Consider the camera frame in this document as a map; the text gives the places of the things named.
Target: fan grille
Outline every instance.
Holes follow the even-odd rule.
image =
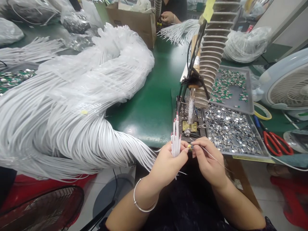
[[[303,94],[308,86],[308,66],[297,70],[274,86],[270,99],[274,104],[284,103],[288,108],[308,107],[308,95]]]
[[[2,214],[0,231],[66,231],[83,200],[83,189],[78,186],[47,192]]]

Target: worker's hand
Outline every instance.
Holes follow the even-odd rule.
[[[187,162],[188,148],[185,148],[187,145],[187,142],[181,141],[181,153],[175,158],[171,154],[171,141],[161,148],[152,170],[148,175],[151,183],[154,184],[159,191],[170,184],[179,170]]]
[[[206,137],[198,138],[191,144],[193,145],[193,157],[197,157],[199,168],[204,178],[207,179],[212,187],[223,189],[227,185],[228,178],[225,173],[224,157],[221,152]]]
[[[165,11],[161,14],[161,20],[166,24],[171,24],[175,22],[175,15],[171,11]]]

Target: green workbench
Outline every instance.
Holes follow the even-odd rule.
[[[59,24],[45,27],[25,27],[18,24],[26,37],[11,47],[21,47],[28,44],[36,36],[51,36],[51,39],[61,37],[63,27]],[[67,50],[66,54],[76,54]],[[186,53],[182,46],[174,46],[170,42],[157,37],[153,49],[155,65],[143,88],[135,96],[120,105],[114,105],[107,111],[106,119],[117,131],[130,134],[150,147],[162,147],[170,140],[172,130],[172,94],[179,91],[180,77],[186,63]],[[264,65],[266,61],[260,57],[253,64]],[[223,61],[221,65],[244,67],[251,64],[238,64]],[[284,117],[280,110],[269,109],[273,118],[264,121],[267,128],[282,136],[285,131],[295,129]],[[304,127],[308,123],[298,124]],[[308,155],[296,154],[280,157],[283,161],[299,166],[308,167]]]

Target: red scissors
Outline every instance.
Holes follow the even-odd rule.
[[[282,156],[282,152],[284,152],[287,155],[293,155],[293,149],[288,145],[288,143],[281,138],[280,136],[276,135],[273,132],[270,132],[264,124],[259,120],[259,123],[261,127],[263,128],[263,141],[265,143],[265,146],[273,153],[275,156]],[[272,143],[272,145],[275,147],[276,151],[275,152],[271,145],[269,144],[269,141]]]

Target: red stool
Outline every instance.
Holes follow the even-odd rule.
[[[298,195],[308,196],[308,185],[300,179],[284,179],[275,176],[271,176],[270,181],[281,189],[290,208],[284,208],[283,211],[287,220],[295,226],[308,230],[308,215],[298,199]]]

